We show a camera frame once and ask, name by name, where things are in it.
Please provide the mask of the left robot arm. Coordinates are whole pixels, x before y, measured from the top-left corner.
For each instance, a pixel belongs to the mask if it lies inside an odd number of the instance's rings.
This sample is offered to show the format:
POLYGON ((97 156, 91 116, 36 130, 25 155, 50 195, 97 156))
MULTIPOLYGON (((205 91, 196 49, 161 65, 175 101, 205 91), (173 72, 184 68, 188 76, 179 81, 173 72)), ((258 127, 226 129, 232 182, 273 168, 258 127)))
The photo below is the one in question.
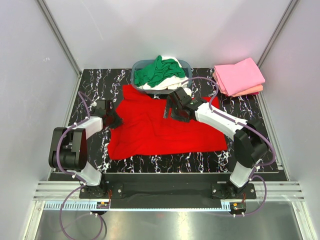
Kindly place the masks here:
POLYGON ((122 124, 112 100, 97 100, 89 117, 69 127, 53 130, 49 166, 77 178, 95 197, 103 198, 108 193, 107 181, 88 162, 87 140, 106 128, 116 129, 122 124))

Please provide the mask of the teal plastic basket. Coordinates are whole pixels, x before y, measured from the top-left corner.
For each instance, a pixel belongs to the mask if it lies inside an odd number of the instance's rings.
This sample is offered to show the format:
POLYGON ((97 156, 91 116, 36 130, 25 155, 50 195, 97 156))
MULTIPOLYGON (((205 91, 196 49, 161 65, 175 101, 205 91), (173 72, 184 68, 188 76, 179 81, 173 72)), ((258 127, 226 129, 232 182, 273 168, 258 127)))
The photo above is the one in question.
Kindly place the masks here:
MULTIPOLYGON (((185 76, 190 79, 193 77, 192 74, 192 69, 191 66, 184 60, 178 59, 177 60, 180 64, 182 69, 185 72, 185 76)), ((138 92, 142 93, 142 94, 148 94, 148 95, 168 95, 170 94, 173 90, 171 89, 163 89, 163 90, 149 90, 149 89, 141 89, 139 87, 137 87, 135 85, 135 72, 138 70, 141 70, 143 68, 145 68, 147 65, 152 64, 154 62, 153 59, 148 59, 148 60, 139 60, 137 61, 131 69, 131 75, 130 75, 130 82, 132 87, 137 90, 138 92)))

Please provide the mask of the red t-shirt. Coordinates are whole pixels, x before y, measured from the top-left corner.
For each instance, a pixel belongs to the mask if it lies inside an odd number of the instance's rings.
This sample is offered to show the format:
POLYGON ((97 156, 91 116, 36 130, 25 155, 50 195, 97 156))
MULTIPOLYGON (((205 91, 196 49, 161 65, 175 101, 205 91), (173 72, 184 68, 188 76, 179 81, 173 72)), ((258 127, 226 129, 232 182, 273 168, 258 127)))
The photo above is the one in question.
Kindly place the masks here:
POLYGON ((112 129, 107 146, 112 160, 135 155, 171 155, 225 151, 225 135, 204 123, 164 118, 166 100, 152 99, 131 85, 123 85, 123 100, 116 108, 123 124, 112 129))

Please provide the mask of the aluminium frame rail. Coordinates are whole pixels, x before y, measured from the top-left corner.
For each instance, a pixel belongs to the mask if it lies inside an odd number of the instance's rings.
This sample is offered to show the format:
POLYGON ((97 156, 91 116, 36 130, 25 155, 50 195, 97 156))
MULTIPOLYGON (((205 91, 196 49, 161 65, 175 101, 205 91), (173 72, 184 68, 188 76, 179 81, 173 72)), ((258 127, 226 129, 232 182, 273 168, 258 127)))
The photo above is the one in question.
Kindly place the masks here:
MULTIPOLYGON (((301 187, 299 183, 292 181, 268 181, 262 183, 261 181, 252 181, 250 184, 254 185, 256 199, 249 199, 245 201, 257 200, 262 201, 302 201, 304 200, 301 187)), ((76 200, 93 200, 93 198, 80 198, 80 191, 78 189, 80 184, 77 181, 41 181, 38 183, 33 200, 35 201, 62 201, 67 195, 70 195, 72 201, 76 200)), ((111 196, 107 198, 98 198, 99 200, 113 199, 111 196)), ((220 199, 221 201, 235 201, 237 199, 220 199)))

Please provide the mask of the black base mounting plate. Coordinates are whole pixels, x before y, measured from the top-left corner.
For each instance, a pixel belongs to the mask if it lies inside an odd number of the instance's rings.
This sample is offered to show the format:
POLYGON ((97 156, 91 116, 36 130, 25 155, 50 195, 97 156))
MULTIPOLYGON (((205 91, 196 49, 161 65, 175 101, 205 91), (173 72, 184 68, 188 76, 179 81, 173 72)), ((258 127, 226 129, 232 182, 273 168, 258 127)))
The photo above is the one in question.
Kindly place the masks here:
POLYGON ((188 196, 217 200, 255 200, 255 187, 246 183, 234 186, 229 173, 106 173, 99 186, 88 186, 80 191, 81 199, 124 199, 137 195, 188 196))

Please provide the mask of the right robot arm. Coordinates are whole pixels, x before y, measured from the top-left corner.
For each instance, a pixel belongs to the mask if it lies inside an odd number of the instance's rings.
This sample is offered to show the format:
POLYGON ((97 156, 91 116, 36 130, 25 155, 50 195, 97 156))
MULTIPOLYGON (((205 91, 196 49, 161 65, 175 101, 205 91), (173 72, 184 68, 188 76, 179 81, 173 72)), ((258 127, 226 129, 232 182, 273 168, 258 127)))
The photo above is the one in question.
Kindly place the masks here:
POLYGON ((260 159, 269 146, 266 137, 259 132, 259 121, 248 121, 234 117, 212 105, 212 100, 192 99, 182 87, 171 92, 166 98, 163 117, 188 123, 194 120, 206 124, 233 140, 236 164, 229 180, 212 190, 217 199, 240 198, 252 178, 260 159))

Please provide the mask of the folded salmon t-shirt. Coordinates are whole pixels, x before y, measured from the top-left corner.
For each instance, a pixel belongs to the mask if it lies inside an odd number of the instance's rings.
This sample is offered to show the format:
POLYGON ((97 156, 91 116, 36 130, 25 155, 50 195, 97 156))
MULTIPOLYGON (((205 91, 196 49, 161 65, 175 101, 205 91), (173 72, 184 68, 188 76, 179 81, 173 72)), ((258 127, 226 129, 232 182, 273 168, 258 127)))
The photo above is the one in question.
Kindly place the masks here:
POLYGON ((222 90, 222 88, 221 88, 221 86, 220 86, 219 78, 217 77, 217 75, 216 75, 215 72, 212 74, 212 76, 213 76, 214 80, 216 81, 216 83, 218 84, 220 92, 221 92, 222 94, 228 96, 228 97, 240 97, 240 96, 243 96, 243 95, 248 95, 248 94, 250 94, 250 93, 260 92, 260 91, 263 90, 263 85, 260 84, 260 85, 251 87, 251 88, 249 88, 249 89, 246 89, 246 90, 244 90, 244 91, 238 92, 238 93, 236 93, 236 94, 228 95, 226 90, 222 90))

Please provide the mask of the folded pink t-shirt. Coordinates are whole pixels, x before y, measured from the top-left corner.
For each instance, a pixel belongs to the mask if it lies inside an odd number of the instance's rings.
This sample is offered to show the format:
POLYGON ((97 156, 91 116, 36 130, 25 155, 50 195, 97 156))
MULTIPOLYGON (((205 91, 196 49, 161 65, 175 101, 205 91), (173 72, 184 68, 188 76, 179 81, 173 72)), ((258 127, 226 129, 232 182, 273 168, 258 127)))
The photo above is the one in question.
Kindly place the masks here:
POLYGON ((214 66, 214 72, 222 90, 234 95, 249 88, 265 83, 260 69, 252 58, 246 58, 236 64, 214 66))

